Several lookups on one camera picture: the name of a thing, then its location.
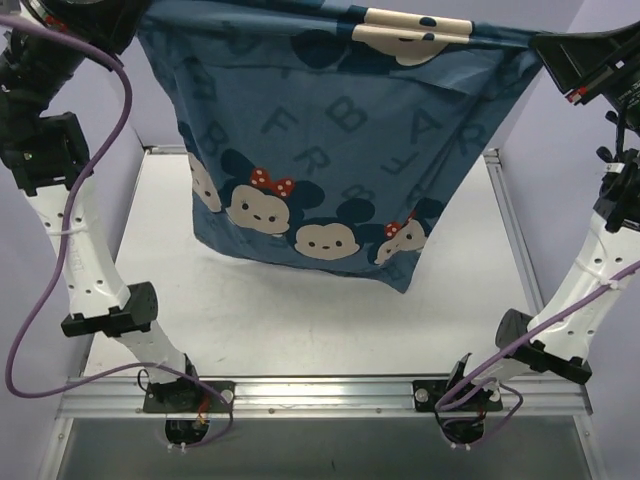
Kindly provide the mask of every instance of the screw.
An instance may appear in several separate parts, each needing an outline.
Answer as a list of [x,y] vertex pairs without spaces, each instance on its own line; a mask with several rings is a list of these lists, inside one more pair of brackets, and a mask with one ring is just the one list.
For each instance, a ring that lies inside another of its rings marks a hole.
[[223,390],[220,395],[227,403],[231,403],[233,401],[233,392],[231,390]]
[[414,397],[418,402],[424,403],[429,400],[429,392],[427,392],[427,390],[424,388],[419,388],[418,390],[416,390]]

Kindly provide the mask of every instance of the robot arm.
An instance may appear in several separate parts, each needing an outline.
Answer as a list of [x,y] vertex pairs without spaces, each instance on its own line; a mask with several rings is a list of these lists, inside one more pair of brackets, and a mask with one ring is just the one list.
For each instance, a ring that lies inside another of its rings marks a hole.
[[[116,55],[131,42],[148,4],[148,0],[29,0],[21,15],[43,28],[72,32]],[[17,13],[19,8],[12,5]],[[189,359],[156,322],[158,301],[151,283],[128,286],[118,274],[94,203],[93,176],[80,188],[70,227],[62,231],[69,190],[90,160],[89,149],[75,115],[43,118],[41,114],[83,60],[81,53],[65,46],[10,33],[0,57],[0,157],[37,212],[56,252],[62,236],[68,236],[63,275],[70,314],[62,323],[64,334],[101,331],[142,363],[194,377]],[[191,410],[200,404],[202,391],[191,382],[153,368],[149,377],[151,393],[172,410]]]
[[[598,149],[607,164],[600,196],[584,245],[556,294],[535,317],[508,311],[496,334],[500,352],[479,366],[469,363],[478,362],[472,355],[458,362],[436,412],[485,412],[499,386],[524,373],[552,371],[584,385],[591,377],[591,341],[640,267],[640,155],[624,150],[626,130],[640,135],[640,22],[602,34],[538,35],[532,47],[572,104],[603,95],[616,109],[606,115],[617,125],[615,153]],[[465,370],[471,372],[466,377]],[[468,446],[484,435],[483,414],[438,421],[454,444]]]

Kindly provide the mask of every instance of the red bow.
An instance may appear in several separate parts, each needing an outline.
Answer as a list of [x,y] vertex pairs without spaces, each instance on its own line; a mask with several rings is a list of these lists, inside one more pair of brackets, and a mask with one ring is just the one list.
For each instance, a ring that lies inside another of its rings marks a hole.
[[273,182],[264,168],[257,167],[251,172],[251,185],[261,190],[271,190],[278,197],[287,198],[293,192],[295,182],[292,178],[283,178],[277,182]]
[[395,237],[398,232],[403,228],[406,227],[407,224],[413,220],[416,216],[416,211],[414,210],[413,212],[411,212],[409,214],[409,218],[407,218],[407,221],[404,222],[403,225],[400,225],[400,223],[398,222],[391,222],[388,223],[387,225],[385,225],[384,227],[384,236],[387,237],[388,239],[392,239],[393,237]]

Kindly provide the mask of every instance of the fabric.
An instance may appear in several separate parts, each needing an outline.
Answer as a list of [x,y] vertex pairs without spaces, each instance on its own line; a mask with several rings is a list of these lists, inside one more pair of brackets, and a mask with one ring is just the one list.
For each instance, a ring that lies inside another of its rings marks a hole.
[[202,243],[405,292],[540,70],[535,33],[322,0],[156,0],[139,39],[190,154]]

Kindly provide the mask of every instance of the aluminum frame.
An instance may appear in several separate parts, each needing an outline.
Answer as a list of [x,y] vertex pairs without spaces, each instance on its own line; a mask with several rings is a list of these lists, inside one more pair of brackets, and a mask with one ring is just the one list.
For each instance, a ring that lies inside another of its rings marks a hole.
[[[414,409],[413,380],[445,380],[446,376],[388,377],[292,377],[214,378],[236,382],[233,413],[239,419],[252,418],[345,418],[424,417]],[[582,389],[555,376],[530,375],[509,385],[519,390],[526,402],[519,415],[573,416],[587,413]],[[195,418],[196,414],[146,414],[142,412],[144,392],[134,377],[115,377],[85,385],[65,394],[60,418]],[[504,415],[517,397],[502,396]],[[210,415],[225,418],[225,414]]]
[[[148,154],[184,153],[184,147],[153,147]],[[509,197],[499,151],[489,150],[484,159],[503,218],[527,304],[532,313],[544,302],[538,288],[524,236]],[[442,380],[444,375],[394,375],[384,377],[224,377],[203,380],[236,382],[234,416],[238,419],[281,418],[384,418],[433,416],[414,410],[412,382]],[[519,416],[572,416],[594,480],[607,480],[604,463],[595,444],[589,415],[591,404],[584,387],[555,375],[524,375],[509,382],[525,396]],[[135,377],[111,377],[67,392],[61,399],[56,427],[39,480],[54,480],[62,465],[64,450],[75,418],[193,418],[195,414],[145,414],[144,392]],[[504,392],[504,415],[517,398]],[[211,415],[225,418],[225,415]]]

